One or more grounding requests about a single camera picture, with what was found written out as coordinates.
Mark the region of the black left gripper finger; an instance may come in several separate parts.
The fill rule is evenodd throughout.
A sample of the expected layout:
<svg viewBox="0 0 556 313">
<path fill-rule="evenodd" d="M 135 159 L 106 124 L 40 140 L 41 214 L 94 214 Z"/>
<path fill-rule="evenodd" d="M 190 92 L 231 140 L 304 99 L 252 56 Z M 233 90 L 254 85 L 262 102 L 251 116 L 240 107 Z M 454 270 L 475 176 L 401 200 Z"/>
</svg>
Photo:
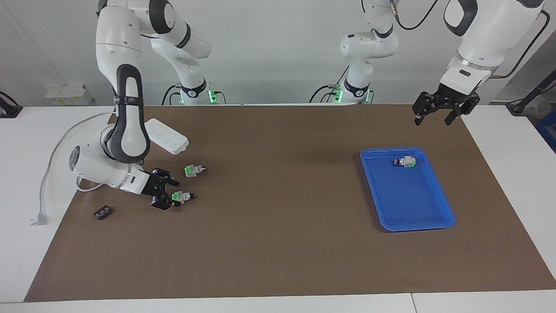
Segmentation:
<svg viewBox="0 0 556 313">
<path fill-rule="evenodd" d="M 435 105 L 436 98 L 436 94 L 430 94 L 427 93 L 427 91 L 423 91 L 419 94 L 419 97 L 417 97 L 415 103 L 413 103 L 413 113 L 415 115 L 414 123 L 416 126 L 421 125 L 425 116 L 437 111 Z"/>
<path fill-rule="evenodd" d="M 457 103 L 454 100 L 447 101 L 447 106 L 449 107 L 449 109 L 451 109 L 451 112 L 444 120 L 446 126 L 451 126 L 451 124 L 462 115 L 469 115 L 479 103 L 479 101 L 480 97 L 477 93 L 472 93 L 471 95 L 469 95 L 468 99 L 466 99 L 462 103 Z"/>
</svg>

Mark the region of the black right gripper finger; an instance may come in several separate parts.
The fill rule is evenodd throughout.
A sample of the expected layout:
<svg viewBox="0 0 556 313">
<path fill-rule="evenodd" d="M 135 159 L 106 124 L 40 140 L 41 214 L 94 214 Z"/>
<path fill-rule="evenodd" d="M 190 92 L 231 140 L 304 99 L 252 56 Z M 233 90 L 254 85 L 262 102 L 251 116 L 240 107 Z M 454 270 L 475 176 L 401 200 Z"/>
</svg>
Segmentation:
<svg viewBox="0 0 556 313">
<path fill-rule="evenodd" d="M 171 186 L 179 186 L 180 182 L 176 181 L 172 176 L 171 173 L 163 170 L 161 168 L 155 168 L 152 171 L 152 174 L 155 176 L 155 181 L 157 186 L 165 186 L 169 184 Z"/>
<path fill-rule="evenodd" d="M 176 200 L 173 195 L 171 196 L 166 192 L 153 195 L 150 204 L 150 206 L 160 210 L 168 210 L 171 207 L 179 207 L 181 205 L 181 201 Z"/>
</svg>

